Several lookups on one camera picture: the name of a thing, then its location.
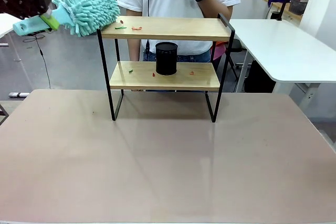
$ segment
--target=white table leg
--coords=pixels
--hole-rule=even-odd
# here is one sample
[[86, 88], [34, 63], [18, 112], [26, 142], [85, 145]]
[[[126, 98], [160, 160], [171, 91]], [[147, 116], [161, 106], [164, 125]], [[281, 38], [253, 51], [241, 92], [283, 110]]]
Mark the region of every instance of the white table leg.
[[314, 95], [317, 93], [317, 90], [319, 89], [319, 87], [320, 87], [320, 83], [312, 83], [309, 86], [308, 91], [306, 92], [306, 94], [304, 95], [304, 98], [302, 99], [300, 103], [300, 109], [302, 111], [305, 111], [308, 108], [309, 103], [313, 99]]
[[241, 68], [236, 93], [241, 93], [242, 92], [241, 90], [243, 89], [244, 81], [245, 81], [245, 78], [246, 78], [246, 72], [247, 72], [247, 69], [248, 69], [248, 64], [252, 60], [253, 60], [253, 56], [251, 55], [251, 53], [249, 51], [247, 51], [246, 56], [245, 56], [245, 60], [244, 60], [244, 64]]
[[10, 49], [11, 49], [12, 52], [13, 52], [14, 61], [15, 61], [15, 62], [18, 62], [18, 63], [20, 64], [20, 66], [21, 66], [21, 68], [22, 68], [22, 70], [23, 70], [23, 73], [24, 73], [24, 75], [25, 75], [25, 77], [26, 77], [26, 80], [27, 80], [27, 82], [28, 82], [29, 88], [30, 88], [31, 90], [33, 90], [33, 85], [31, 84], [31, 81], [30, 81], [30, 78], [29, 78], [29, 76], [28, 76], [28, 74], [27, 74], [27, 71], [26, 71], [26, 69], [25, 69], [25, 66], [23, 65], [23, 63], [22, 63], [22, 61], [21, 61], [21, 58], [20, 58], [19, 54], [18, 54], [17, 51], [16, 51], [16, 48], [15, 48], [15, 45], [14, 45], [14, 42], [13, 42], [13, 39], [12, 39], [10, 33], [6, 34], [6, 35], [5, 35], [5, 38], [6, 38], [7, 42], [8, 42], [8, 45], [9, 45]]
[[287, 94], [289, 95], [294, 88], [294, 83], [277, 82], [273, 89], [273, 94]]

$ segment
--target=black mesh pen holder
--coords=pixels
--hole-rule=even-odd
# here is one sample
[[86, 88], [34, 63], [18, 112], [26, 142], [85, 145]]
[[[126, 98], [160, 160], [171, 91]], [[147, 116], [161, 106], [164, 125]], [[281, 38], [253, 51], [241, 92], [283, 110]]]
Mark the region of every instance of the black mesh pen holder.
[[156, 44], [156, 72], [171, 76], [177, 72], [177, 44], [162, 42]]

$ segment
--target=orange scrap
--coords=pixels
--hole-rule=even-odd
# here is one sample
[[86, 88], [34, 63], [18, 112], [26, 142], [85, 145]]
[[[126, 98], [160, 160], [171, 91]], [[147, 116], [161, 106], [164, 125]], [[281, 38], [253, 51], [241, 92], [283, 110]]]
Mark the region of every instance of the orange scrap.
[[140, 27], [132, 27], [132, 30], [133, 31], [140, 31], [140, 30], [142, 30], [142, 27], [140, 26]]

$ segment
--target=black metal frame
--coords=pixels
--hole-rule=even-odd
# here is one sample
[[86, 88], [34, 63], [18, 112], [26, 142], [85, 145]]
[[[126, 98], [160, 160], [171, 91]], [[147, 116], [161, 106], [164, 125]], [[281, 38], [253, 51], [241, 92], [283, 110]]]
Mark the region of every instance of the black metal frame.
[[[224, 69], [223, 69], [223, 74], [222, 74], [222, 79], [221, 79], [221, 85], [219, 86], [218, 97], [217, 97], [217, 102], [216, 102], [216, 107], [215, 107], [214, 112], [213, 112], [213, 109], [212, 109], [212, 106], [211, 106], [211, 103], [210, 103], [208, 91], [205, 92], [206, 102], [207, 102], [207, 105], [208, 105], [208, 108], [209, 108], [209, 113], [210, 113], [211, 120], [212, 120], [213, 123], [215, 123], [216, 119], [217, 119], [219, 104], [221, 102], [225, 77], [226, 77], [226, 73], [227, 73], [227, 68], [228, 68], [230, 58], [231, 58], [231, 50], [232, 50], [233, 40], [235, 38], [235, 33], [236, 33], [234, 28], [231, 26], [229, 21], [224, 17], [224, 15], [218, 14], [218, 19], [220, 19], [221, 22], [225, 26], [230, 28], [231, 36], [230, 36], [228, 48], [226, 48]], [[113, 101], [112, 101], [112, 93], [111, 93], [111, 88], [110, 88], [110, 78], [109, 78], [108, 68], [107, 68], [107, 64], [106, 64], [104, 44], [103, 44], [103, 39], [102, 39], [102, 36], [101, 36], [101, 30], [100, 29], [97, 30], [97, 35], [98, 35], [98, 42], [99, 42], [100, 53], [101, 53], [101, 60], [102, 60], [103, 69], [104, 69], [106, 88], [107, 88], [107, 93], [108, 93], [108, 98], [109, 98], [109, 103], [110, 103], [111, 116], [112, 116], [112, 120], [116, 121], [116, 119], [118, 117], [119, 110], [120, 110], [120, 105], [121, 105], [121, 102], [122, 102], [122, 99], [123, 99], [123, 96], [124, 96], [124, 90], [121, 90], [121, 95], [119, 97], [119, 102], [118, 102], [116, 111], [114, 111]], [[117, 61], [120, 61], [118, 39], [114, 39], [114, 42], [116, 44]], [[214, 62], [215, 49], [216, 49], [216, 42], [213, 42], [213, 50], [212, 50], [212, 54], [211, 54], [211, 63]]]
[[7, 113], [7, 111], [4, 109], [4, 107], [1, 106], [0, 104], [0, 116], [4, 116], [5, 118], [3, 118], [1, 121], [0, 121], [0, 125], [2, 125], [6, 119], [9, 117], [9, 114]]

